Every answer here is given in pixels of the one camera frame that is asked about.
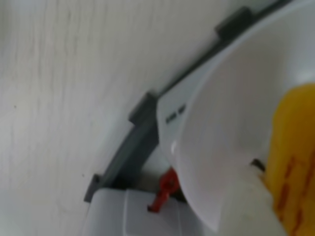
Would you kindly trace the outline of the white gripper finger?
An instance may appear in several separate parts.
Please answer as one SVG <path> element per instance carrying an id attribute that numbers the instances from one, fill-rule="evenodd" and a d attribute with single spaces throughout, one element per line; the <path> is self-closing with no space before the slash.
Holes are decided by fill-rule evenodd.
<path id="1" fill-rule="evenodd" d="M 285 236 L 273 211 L 273 197 L 262 181 L 263 172 L 245 166 L 228 185 L 221 210 L 222 236 Z"/>

